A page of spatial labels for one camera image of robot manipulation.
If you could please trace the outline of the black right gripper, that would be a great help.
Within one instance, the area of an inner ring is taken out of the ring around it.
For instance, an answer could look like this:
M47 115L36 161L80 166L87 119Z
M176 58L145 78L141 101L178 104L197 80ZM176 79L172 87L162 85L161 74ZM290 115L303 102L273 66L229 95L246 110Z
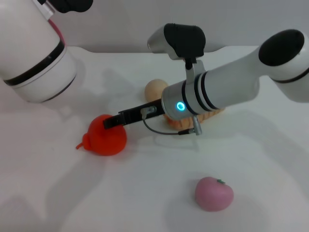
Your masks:
M161 99L119 112L118 115L108 117L103 120L104 129L108 130L117 126L124 126L142 121L142 109L154 108L154 112L147 113L146 119L163 115Z

